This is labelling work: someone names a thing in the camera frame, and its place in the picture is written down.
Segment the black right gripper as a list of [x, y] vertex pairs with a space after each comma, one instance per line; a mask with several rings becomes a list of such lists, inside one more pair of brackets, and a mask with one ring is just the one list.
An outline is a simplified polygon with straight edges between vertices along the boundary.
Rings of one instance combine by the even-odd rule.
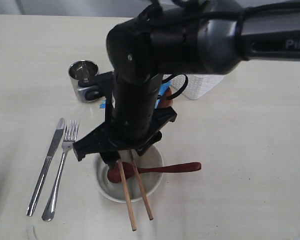
[[170, 106], [156, 108], [145, 136], [136, 141], [130, 141], [126, 137], [113, 136], [106, 122], [100, 124], [82, 139], [73, 144], [73, 150], [77, 160], [80, 162], [86, 155], [100, 153], [103, 162], [110, 169], [114, 169], [118, 160], [121, 159], [118, 151], [135, 150], [141, 157], [155, 143], [162, 139], [160, 130], [169, 122], [174, 122], [177, 113]]

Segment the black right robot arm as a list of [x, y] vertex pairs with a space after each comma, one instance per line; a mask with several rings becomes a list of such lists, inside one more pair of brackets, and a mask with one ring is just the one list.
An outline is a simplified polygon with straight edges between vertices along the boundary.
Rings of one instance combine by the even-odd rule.
[[157, 1], [106, 36], [113, 66], [105, 120], [73, 144], [76, 158], [100, 154], [113, 166], [121, 151], [142, 156], [175, 121], [156, 108], [163, 75], [226, 75], [250, 60], [300, 61], [300, 0], [244, 8], [234, 0]]

